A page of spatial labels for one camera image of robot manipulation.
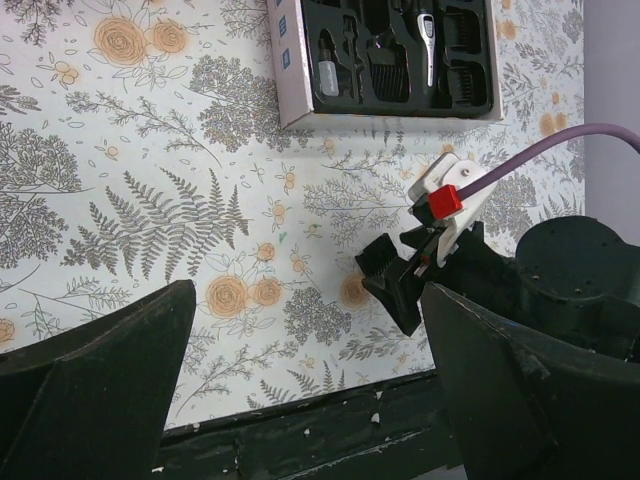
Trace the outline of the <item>white hair clipper box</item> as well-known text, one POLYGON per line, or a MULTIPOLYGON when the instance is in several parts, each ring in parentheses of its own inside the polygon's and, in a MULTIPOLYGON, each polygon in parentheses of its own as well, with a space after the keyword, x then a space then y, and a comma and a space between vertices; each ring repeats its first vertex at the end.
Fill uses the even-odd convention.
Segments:
POLYGON ((286 130, 466 131, 504 117, 489 1, 267 9, 286 130))

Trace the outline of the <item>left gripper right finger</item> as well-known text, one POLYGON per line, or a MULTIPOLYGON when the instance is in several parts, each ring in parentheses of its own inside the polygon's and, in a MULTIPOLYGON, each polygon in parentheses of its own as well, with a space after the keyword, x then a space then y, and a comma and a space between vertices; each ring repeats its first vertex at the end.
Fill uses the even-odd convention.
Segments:
POLYGON ((470 479, 636 479, 639 366, 434 283, 424 323, 470 479))

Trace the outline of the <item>black cleaning brush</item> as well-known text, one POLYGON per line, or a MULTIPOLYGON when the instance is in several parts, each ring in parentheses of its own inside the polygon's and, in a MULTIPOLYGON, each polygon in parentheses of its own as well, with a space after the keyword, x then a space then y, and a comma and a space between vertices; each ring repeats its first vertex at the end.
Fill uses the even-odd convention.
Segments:
POLYGON ((361 103, 361 87, 359 78, 359 65, 357 56, 357 32, 356 19, 352 16, 343 17, 343 34, 346 43, 346 52, 351 61, 351 87, 352 96, 357 105, 361 103))

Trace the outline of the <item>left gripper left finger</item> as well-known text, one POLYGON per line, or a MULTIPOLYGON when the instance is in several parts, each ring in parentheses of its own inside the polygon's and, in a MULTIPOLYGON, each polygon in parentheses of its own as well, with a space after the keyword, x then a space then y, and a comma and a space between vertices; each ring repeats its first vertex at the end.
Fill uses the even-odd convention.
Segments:
POLYGON ((2 354, 2 478, 150 478, 195 310, 175 281, 2 354))

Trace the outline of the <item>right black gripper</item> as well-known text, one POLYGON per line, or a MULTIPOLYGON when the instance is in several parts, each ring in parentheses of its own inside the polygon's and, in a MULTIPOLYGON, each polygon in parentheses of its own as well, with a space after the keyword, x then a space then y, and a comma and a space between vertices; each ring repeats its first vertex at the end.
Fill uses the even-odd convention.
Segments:
POLYGON ((363 287, 412 335, 423 320, 418 301, 438 283, 514 322, 622 361, 639 360, 639 248, 587 216, 543 221, 519 240, 512 257, 494 251, 475 222, 445 265, 436 262, 443 228, 402 234, 414 254, 399 255, 363 287))

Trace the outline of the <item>black comb guard large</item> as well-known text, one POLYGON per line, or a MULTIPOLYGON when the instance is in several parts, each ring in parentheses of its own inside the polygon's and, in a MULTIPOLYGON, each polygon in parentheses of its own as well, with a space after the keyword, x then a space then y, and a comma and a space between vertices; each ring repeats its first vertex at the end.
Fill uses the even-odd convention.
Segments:
POLYGON ((367 48, 372 88, 380 101, 404 103, 408 100, 409 86, 406 55, 402 46, 374 45, 367 48))

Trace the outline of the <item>black silver hair clipper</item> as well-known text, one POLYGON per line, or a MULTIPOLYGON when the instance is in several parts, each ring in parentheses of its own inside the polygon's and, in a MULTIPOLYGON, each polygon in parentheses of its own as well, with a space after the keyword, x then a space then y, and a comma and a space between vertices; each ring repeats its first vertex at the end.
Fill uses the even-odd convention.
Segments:
POLYGON ((398 10, 406 29, 418 44, 422 54, 424 87, 435 87, 436 14, 433 1, 400 0, 398 10))

